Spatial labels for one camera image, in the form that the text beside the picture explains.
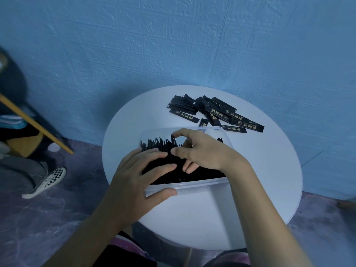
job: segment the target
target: textured brick-pattern wall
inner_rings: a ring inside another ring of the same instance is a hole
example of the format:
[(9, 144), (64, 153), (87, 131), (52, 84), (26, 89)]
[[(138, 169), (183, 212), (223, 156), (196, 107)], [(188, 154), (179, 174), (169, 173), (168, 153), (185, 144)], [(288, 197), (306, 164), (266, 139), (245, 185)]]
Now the textured brick-pattern wall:
[(68, 138), (101, 144), (150, 89), (210, 86), (278, 123), (306, 191), (356, 195), (356, 0), (1, 0), (0, 22), (28, 102)]

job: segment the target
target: floor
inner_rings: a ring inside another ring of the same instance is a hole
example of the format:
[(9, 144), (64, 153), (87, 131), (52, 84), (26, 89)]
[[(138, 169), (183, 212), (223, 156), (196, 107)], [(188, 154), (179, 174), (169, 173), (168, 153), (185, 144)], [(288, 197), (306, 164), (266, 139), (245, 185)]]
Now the floor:
[[(50, 170), (65, 166), (57, 186), (25, 200), (15, 184), (0, 186), (0, 266), (37, 267), (43, 264), (87, 218), (103, 197), (108, 183), (101, 147), (69, 141), (75, 154), (46, 151), (47, 142), (32, 156)], [(340, 210), (334, 199), (303, 193), (289, 227), (316, 267), (356, 266), (356, 213)], [(168, 245), (143, 225), (133, 225), (134, 238), (158, 261), (181, 266), (185, 249)], [(221, 251), (193, 250), (190, 267), (200, 267)]]

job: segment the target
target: yellow stick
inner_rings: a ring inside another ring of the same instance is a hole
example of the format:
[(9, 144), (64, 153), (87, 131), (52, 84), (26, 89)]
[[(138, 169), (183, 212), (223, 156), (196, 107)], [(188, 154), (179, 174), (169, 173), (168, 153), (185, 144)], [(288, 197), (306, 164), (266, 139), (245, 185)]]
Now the yellow stick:
[(9, 99), (4, 97), (0, 93), (0, 102), (2, 102), (5, 106), (7, 106), (9, 109), (11, 109), (13, 112), (15, 112), (18, 116), (22, 117), (24, 120), (26, 120), (29, 124), (31, 124), (34, 128), (38, 129), (41, 131), (45, 136), (47, 136), (49, 139), (51, 139), (53, 142), (57, 143), (60, 147), (62, 147), (64, 150), (69, 152), (70, 154), (74, 154), (74, 152), (69, 149), (66, 145), (61, 143), (54, 135), (52, 135), (50, 132), (48, 132), (42, 125), (37, 123), (35, 120), (33, 120), (30, 116), (28, 116), (26, 113), (24, 113), (19, 107), (17, 107), (14, 103), (12, 103)]

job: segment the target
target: round white table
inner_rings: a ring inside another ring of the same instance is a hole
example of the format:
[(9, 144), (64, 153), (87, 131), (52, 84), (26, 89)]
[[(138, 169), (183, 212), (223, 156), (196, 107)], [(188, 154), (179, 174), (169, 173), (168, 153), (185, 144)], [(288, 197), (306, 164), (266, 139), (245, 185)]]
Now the round white table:
[[(121, 159), (138, 147), (143, 130), (198, 126), (169, 113), (166, 108), (175, 95), (184, 94), (194, 99), (216, 96), (237, 108), (242, 116), (265, 126), (263, 133), (247, 130), (247, 134), (231, 131), (226, 134), (235, 150), (251, 163), (278, 213), (288, 223), (299, 205), (303, 186), (300, 163), (292, 144), (278, 125), (257, 107), (212, 88), (163, 87), (141, 94), (123, 106), (111, 120), (104, 137), (103, 165), (108, 182)], [(140, 222), (161, 237), (188, 247), (205, 250), (246, 247), (229, 184), (171, 197)]]

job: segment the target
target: plastic box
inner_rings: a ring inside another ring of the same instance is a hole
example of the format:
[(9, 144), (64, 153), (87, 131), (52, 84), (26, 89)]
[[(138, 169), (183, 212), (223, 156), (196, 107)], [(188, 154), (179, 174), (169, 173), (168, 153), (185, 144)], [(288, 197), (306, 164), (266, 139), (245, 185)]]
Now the plastic box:
[[(140, 141), (147, 142), (148, 139), (155, 139), (155, 138), (162, 138), (171, 140), (171, 134), (181, 129), (182, 127), (175, 127), (175, 128), (160, 128), (155, 130), (145, 130), (140, 134), (139, 139), (139, 146)], [(219, 126), (208, 126), (208, 127), (186, 127), (192, 130), (201, 130), (205, 134), (212, 136), (214, 139), (221, 138), (222, 141), (233, 148), (228, 136), (226, 135), (225, 131)], [(176, 138), (177, 144), (183, 144), (185, 141), (185, 137)], [(156, 184), (156, 185), (149, 185), (148, 188), (145, 190), (146, 196), (149, 196), (157, 191), (160, 191), (164, 188), (174, 188), (177, 190), (178, 195), (182, 194), (190, 194), (190, 193), (197, 193), (200, 191), (204, 191), (210, 189), (211, 185), (227, 183), (228, 180), (226, 177), (222, 178), (215, 178), (215, 179), (208, 179), (208, 180), (200, 180), (200, 181), (192, 181), (192, 182), (183, 182), (183, 183), (174, 183), (174, 184)]]

